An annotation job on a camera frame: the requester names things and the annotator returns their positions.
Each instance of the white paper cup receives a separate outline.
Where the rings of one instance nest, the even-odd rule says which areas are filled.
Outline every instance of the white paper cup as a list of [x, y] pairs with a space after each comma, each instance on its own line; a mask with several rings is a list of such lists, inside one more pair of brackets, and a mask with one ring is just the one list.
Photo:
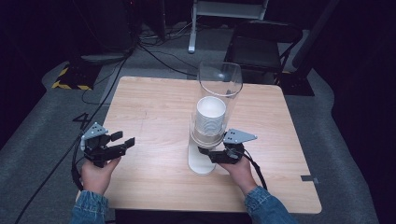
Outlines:
[[195, 126], [203, 135], [214, 135], [221, 131], [226, 105], [219, 98], [206, 96], [197, 104]]

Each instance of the table top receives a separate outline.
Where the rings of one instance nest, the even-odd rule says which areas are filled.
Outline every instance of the table top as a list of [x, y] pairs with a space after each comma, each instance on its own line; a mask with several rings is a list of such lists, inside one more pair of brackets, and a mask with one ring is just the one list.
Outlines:
[[[123, 131], [113, 145], [135, 137], [113, 173], [105, 196], [116, 209], [246, 212], [244, 195], [217, 165], [197, 175], [188, 165], [188, 143], [196, 80], [122, 77], [104, 127]], [[227, 129], [253, 133], [244, 143], [268, 190], [291, 213], [316, 214], [320, 201], [278, 86], [244, 84]], [[252, 173], [260, 184], [254, 168]]]

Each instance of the gray carpet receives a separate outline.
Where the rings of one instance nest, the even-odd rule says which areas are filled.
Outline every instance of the gray carpet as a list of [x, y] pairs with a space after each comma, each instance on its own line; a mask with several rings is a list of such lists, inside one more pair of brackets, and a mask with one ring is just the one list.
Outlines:
[[[199, 32], [194, 54], [187, 51], [187, 35], [147, 49], [171, 67], [196, 74], [194, 66], [200, 61], [223, 60], [231, 33], [227, 29]], [[52, 89], [51, 85], [65, 64], [59, 64], [43, 76], [46, 94], [0, 150], [1, 223], [15, 222], [29, 198], [77, 137], [80, 123], [72, 120], [83, 113], [90, 116], [94, 113], [105, 99], [120, 67], [115, 64], [104, 66], [97, 81], [112, 76], [97, 84], [93, 91]], [[288, 63], [287, 69], [294, 68]], [[141, 49], [134, 51], [122, 67], [120, 76], [193, 78], [165, 67]], [[367, 184], [332, 120], [332, 90], [314, 70], [308, 80], [314, 97], [287, 95], [285, 98], [311, 174], [317, 180], [323, 210], [317, 215], [293, 215], [300, 223], [378, 223]], [[107, 110], [108, 106], [103, 106], [94, 121], [103, 123]], [[68, 222], [77, 194], [70, 176], [71, 157], [72, 153], [69, 153], [60, 163], [20, 223]], [[114, 211], [110, 210], [107, 219], [113, 218]]]

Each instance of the hand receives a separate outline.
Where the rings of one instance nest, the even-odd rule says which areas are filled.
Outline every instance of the hand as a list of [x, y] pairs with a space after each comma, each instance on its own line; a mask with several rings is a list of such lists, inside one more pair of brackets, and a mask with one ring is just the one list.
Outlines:
[[82, 165], [81, 178], [85, 190], [104, 195], [110, 184], [111, 174], [119, 164], [121, 157], [109, 163], [105, 162], [103, 168], [93, 165], [93, 162], [86, 160]]
[[245, 196], [257, 187], [247, 158], [242, 157], [236, 164], [220, 163], [219, 165], [230, 173], [233, 182], [239, 186]]

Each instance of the denim sleeve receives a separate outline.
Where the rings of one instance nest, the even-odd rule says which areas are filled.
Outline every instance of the denim sleeve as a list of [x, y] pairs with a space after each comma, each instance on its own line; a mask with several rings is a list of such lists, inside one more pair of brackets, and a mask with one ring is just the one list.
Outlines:
[[70, 224], [103, 224], [108, 209], [108, 199], [83, 190], [72, 210]]
[[255, 224], [297, 223], [283, 203], [260, 186], [247, 195], [245, 207]]

